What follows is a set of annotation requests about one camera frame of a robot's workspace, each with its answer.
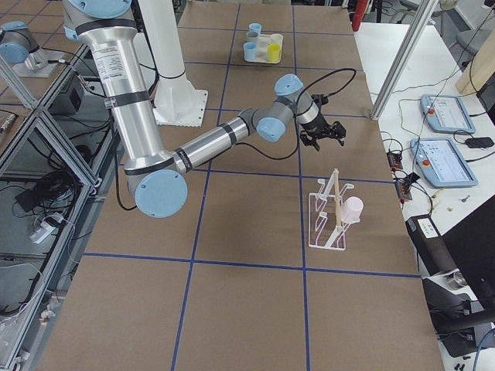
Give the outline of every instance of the label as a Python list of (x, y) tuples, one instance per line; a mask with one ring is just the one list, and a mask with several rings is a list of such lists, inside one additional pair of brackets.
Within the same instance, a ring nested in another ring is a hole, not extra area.
[(109, 46), (108, 48), (95, 50), (93, 51), (93, 58), (102, 83), (127, 79), (127, 73), (118, 52), (118, 47)]
[(418, 219), (418, 225), (423, 231), (423, 234), (425, 235), (426, 238), (433, 238), (433, 237), (438, 237), (439, 234), (436, 233), (435, 228), (433, 227), (432, 222), (430, 219)]

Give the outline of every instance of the yellow cup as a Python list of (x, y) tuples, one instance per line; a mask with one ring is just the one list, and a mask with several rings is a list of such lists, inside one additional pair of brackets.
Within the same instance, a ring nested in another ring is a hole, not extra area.
[(270, 44), (266, 50), (268, 62), (278, 62), (282, 50), (279, 44)]

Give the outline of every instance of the white plug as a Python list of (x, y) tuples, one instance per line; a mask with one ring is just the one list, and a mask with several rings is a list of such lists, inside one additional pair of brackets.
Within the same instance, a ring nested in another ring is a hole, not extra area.
[(64, 218), (59, 213), (45, 216), (29, 239), (33, 243), (42, 243), (63, 221)]

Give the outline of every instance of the table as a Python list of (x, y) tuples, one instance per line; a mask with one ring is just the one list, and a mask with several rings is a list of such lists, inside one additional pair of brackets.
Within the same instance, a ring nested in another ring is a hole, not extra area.
[[(284, 35), (279, 65), (242, 60), (254, 21)], [(186, 176), (188, 201), (165, 220), (121, 211), (111, 190), (38, 370), (441, 370), (347, 11), (190, 2), (179, 34), (187, 76), (209, 100), (201, 128), (160, 128), (167, 148), (268, 106), (283, 74), (308, 84), (354, 66), (323, 108), (346, 126), (346, 146), (322, 141), (282, 162), (236, 147)], [(249, 142), (285, 155), (295, 134)], [(362, 222), (345, 252), (310, 249), (307, 193), (335, 167), (364, 201)]]
[[(364, 71), (367, 75), (367, 84), (370, 92), (372, 92), (372, 99), (376, 97), (376, 94), (373, 93), (379, 92), (407, 29), (407, 25), (363, 23), (360, 31), (356, 33), (357, 46), (360, 51)], [(415, 136), (400, 128), (398, 101), (401, 99), (418, 99), (423, 94), (438, 94), (440, 91), (442, 91), (442, 94), (447, 95), (459, 94), (455, 84), (461, 76), (461, 72), (456, 68), (456, 61), (452, 58), (435, 27), (426, 26), (395, 90), (436, 83), (449, 77), (451, 74), (452, 78), (446, 81), (445, 86), (443, 85), (444, 83), (440, 83), (434, 87), (418, 87), (393, 94), (384, 113), (380, 117), (380, 129), (390, 133), (392, 138), (398, 139), (404, 145), (404, 148), (407, 148), (409, 147), (409, 141), (415, 138)], [(483, 112), (483, 107), (475, 96), (463, 97), (462, 99), (470, 114)], [(422, 126), (422, 113), (419, 102), (404, 101), (402, 109), (405, 118), (405, 127), (418, 132)], [(473, 117), (473, 122), (476, 126), (475, 136), (495, 138), (495, 127), (487, 115)], [(425, 124), (422, 128), (422, 137), (441, 138), (452, 137), (452, 135), (434, 133)], [(382, 132), (382, 138), (389, 138), (389, 135)], [(385, 148), (388, 149), (388, 142), (385, 142)], [(466, 146), (458, 146), (458, 148), (466, 159), (478, 158), (493, 150), (493, 148), (485, 151), (469, 149)], [(402, 162), (405, 171), (410, 172), (412, 169), (411, 151), (405, 151), (403, 153)], [(434, 195), (435, 193), (438, 195), (433, 201), (435, 208), (432, 212), (432, 219), (441, 234), (445, 234), (445, 232), (454, 227), (464, 217), (495, 194), (495, 189), (493, 188), (495, 166), (493, 165), (493, 161), (487, 158), (486, 160), (470, 163), (469, 166), (480, 182), (479, 185), (473, 188), (444, 189), (438, 192), (437, 189), (428, 186), (424, 180), (419, 180), (429, 195)], [(462, 199), (468, 195), (469, 198), (463, 202)], [(416, 189), (412, 190), (412, 196), (413, 200), (405, 203), (403, 210), (404, 220), (414, 215), (428, 213), (429, 202), (426, 196)], [(429, 279), (444, 288), (446, 287), (443, 276), (431, 277)], [(455, 292), (455, 294), (461, 293), (467, 293), (473, 300), (476, 300), (475, 295), (469, 288)], [(442, 343), (440, 343), (440, 349), (442, 351), (445, 369), (451, 369), (457, 363), (466, 363), (467, 369), (472, 367), (474, 357), (467, 361), (463, 360), (462, 357), (453, 359), (449, 356)], [(477, 369), (479, 371), (488, 371), (493, 368), (494, 362), (495, 349), (483, 350)]]

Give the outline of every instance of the white tray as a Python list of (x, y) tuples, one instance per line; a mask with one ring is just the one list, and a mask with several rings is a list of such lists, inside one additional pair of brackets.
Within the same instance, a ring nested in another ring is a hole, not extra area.
[[(258, 41), (256, 42), (256, 58), (254, 60), (244, 60), (250, 63), (269, 63), (269, 64), (277, 64), (280, 63), (280, 59), (282, 58), (282, 43), (284, 41), (284, 36), (280, 33), (274, 33), (273, 35), (265, 35), (263, 33), (260, 34)], [(267, 56), (267, 48), (270, 44), (279, 44), (280, 45), (280, 58), (275, 62), (269, 62)]]

